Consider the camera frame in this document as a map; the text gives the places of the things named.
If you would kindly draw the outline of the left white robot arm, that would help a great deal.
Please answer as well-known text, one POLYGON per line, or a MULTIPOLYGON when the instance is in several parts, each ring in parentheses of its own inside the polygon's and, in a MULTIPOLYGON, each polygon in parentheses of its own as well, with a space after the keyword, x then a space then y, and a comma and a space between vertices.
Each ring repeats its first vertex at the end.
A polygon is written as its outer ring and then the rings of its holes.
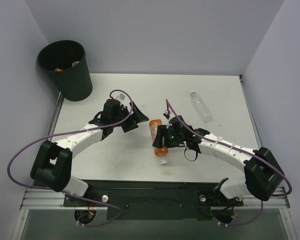
POLYGON ((115 127, 121 127, 127 133, 138 128, 139 123, 149 121, 133 101, 129 104, 132 112, 120 100, 108 99, 103 110, 84 126, 82 132, 56 142, 44 141, 38 150, 30 177, 55 192, 75 195, 75 200, 82 206, 89 205, 93 193, 88 190, 88 183, 72 175, 73 158, 91 145, 103 141, 112 134, 115 127))

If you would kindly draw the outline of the clear water bottle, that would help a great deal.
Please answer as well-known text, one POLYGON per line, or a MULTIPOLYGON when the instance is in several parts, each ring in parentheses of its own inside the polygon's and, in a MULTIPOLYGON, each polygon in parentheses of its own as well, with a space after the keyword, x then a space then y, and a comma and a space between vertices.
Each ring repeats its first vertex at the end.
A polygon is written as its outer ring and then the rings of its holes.
POLYGON ((189 97, 190 103, 199 119, 205 124, 210 123, 212 121, 212 114, 201 95, 195 91, 191 91, 189 97))

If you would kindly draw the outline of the yellow bottle with blue cap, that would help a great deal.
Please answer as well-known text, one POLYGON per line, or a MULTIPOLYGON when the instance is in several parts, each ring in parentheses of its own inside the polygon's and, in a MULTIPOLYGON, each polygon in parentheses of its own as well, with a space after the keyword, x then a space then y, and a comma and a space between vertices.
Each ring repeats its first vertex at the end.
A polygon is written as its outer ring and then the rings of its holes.
POLYGON ((72 66, 72 68, 73 67, 75 67, 77 64, 79 64, 80 62, 79 61, 74 61, 72 64, 71 64, 71 66, 72 66))

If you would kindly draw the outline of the small orange juice bottle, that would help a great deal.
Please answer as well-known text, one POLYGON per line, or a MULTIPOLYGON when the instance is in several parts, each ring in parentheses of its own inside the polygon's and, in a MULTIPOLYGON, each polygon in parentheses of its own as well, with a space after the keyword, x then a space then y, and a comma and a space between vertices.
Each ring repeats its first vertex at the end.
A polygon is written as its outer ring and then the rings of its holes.
POLYGON ((62 72, 63 70, 60 69, 60 68, 55 68, 53 71, 54 71, 54 72, 62 72))

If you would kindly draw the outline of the orange label clear bottle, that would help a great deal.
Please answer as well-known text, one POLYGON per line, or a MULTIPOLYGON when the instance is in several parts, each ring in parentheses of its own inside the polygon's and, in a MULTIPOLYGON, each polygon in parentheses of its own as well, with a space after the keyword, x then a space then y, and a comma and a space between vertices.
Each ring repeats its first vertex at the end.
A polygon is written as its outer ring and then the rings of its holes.
POLYGON ((160 164, 162 166, 166 165, 168 162, 166 157, 169 153, 169 150, 164 146, 163 138, 163 122, 161 119, 153 119, 149 122, 149 129, 152 139, 152 147, 154 155, 159 158, 160 164))

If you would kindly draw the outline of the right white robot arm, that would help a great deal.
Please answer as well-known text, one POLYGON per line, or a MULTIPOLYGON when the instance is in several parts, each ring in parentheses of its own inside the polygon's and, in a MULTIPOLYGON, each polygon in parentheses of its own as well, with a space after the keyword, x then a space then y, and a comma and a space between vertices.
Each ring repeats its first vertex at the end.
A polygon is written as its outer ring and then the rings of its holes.
POLYGON ((214 201, 220 205, 247 195, 268 201, 284 179, 284 173, 269 149, 233 144, 208 130, 192 128, 180 115, 171 118, 167 125, 155 127, 152 145, 158 149, 185 147, 197 155, 213 156, 242 171, 242 176, 226 177, 214 188, 214 201))

